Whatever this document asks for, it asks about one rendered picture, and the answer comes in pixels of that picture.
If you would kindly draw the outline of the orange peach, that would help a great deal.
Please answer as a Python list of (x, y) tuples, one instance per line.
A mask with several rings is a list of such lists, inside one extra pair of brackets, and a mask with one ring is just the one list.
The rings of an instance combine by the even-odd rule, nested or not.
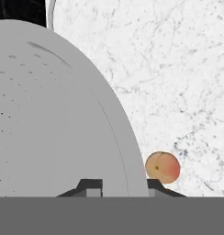
[(171, 153), (156, 151), (146, 160), (145, 170), (150, 179), (157, 179), (162, 184), (171, 184), (178, 179), (181, 166)]

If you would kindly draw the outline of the grey perforated colander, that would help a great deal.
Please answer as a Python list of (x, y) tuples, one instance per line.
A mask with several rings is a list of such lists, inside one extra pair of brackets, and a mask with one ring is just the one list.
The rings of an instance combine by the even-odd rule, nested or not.
[(0, 196), (57, 196), (82, 179), (104, 196), (148, 194), (122, 105), (67, 39), (0, 20)]

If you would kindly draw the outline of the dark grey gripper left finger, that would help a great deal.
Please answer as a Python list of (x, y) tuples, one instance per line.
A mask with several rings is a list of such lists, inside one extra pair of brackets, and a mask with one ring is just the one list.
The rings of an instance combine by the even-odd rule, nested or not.
[(103, 180), (102, 179), (81, 179), (79, 184), (59, 197), (102, 197)]

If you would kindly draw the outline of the black sink basin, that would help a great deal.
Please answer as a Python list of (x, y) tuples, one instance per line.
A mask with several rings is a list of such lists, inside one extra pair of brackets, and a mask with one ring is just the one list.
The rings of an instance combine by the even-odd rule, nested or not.
[(22, 20), (53, 29), (56, 0), (0, 0), (0, 20)]

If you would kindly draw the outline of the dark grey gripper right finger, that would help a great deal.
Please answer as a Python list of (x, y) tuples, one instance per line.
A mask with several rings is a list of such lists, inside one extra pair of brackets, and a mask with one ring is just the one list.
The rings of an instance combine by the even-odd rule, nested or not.
[(182, 194), (165, 188), (157, 179), (148, 179), (147, 184), (150, 197), (184, 197)]

